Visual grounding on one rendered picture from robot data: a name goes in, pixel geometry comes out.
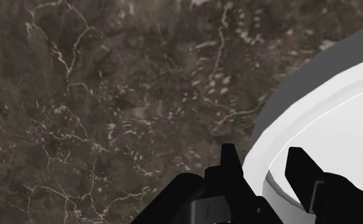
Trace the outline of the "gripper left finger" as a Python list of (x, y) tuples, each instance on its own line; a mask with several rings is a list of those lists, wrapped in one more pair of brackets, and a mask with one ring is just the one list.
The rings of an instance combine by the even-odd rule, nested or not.
[(220, 164), (204, 176), (177, 175), (131, 224), (283, 224), (243, 177), (236, 147), (224, 143)]

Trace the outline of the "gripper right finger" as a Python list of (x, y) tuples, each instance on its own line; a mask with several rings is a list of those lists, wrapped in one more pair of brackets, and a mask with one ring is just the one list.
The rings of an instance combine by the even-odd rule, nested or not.
[(302, 148), (288, 149), (285, 177), (315, 224), (363, 224), (363, 190), (324, 172)]

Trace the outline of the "white round plate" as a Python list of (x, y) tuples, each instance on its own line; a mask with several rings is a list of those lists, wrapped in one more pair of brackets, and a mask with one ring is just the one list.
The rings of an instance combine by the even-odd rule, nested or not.
[(283, 224), (315, 224), (285, 177), (290, 147), (363, 190), (363, 30), (281, 83), (257, 118), (243, 163), (246, 182)]

